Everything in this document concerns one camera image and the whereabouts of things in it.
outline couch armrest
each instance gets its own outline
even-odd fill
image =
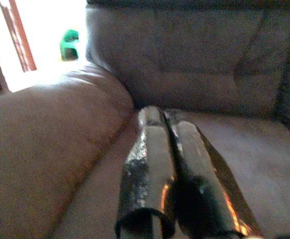
[[[0,96],[0,238],[46,236],[132,111],[93,64]]]

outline couch backrest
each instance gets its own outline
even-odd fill
[[[138,108],[271,116],[290,52],[290,1],[239,2],[95,0],[87,58]]]

